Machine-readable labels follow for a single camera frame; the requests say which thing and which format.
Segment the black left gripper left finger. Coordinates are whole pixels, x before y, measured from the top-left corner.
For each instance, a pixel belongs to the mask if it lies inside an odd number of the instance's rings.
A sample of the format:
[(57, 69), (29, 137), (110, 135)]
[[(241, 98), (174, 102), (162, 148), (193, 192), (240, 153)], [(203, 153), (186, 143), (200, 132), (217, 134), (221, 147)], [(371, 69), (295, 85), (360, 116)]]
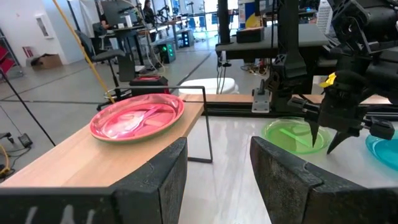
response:
[(186, 138), (109, 187), (1, 189), (1, 223), (178, 223)]

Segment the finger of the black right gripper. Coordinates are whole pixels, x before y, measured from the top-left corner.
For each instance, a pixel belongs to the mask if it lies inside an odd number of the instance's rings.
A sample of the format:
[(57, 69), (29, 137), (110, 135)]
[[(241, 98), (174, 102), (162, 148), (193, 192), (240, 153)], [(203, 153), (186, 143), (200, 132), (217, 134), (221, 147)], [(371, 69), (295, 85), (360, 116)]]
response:
[(306, 122), (310, 126), (310, 132), (312, 135), (312, 146), (314, 147), (318, 136), (319, 124), (316, 121), (312, 121), (309, 119), (307, 119)]
[(342, 143), (345, 139), (353, 137), (354, 132), (337, 132), (332, 139), (329, 148), (327, 150), (327, 154), (330, 154), (340, 143)]

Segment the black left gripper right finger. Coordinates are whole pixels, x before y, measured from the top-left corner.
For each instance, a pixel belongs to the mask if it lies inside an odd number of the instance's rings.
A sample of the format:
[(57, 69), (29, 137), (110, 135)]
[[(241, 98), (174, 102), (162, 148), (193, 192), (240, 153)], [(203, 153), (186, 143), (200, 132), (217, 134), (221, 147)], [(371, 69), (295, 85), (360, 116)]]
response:
[(397, 223), (395, 187), (363, 187), (259, 136), (250, 158), (272, 223)]

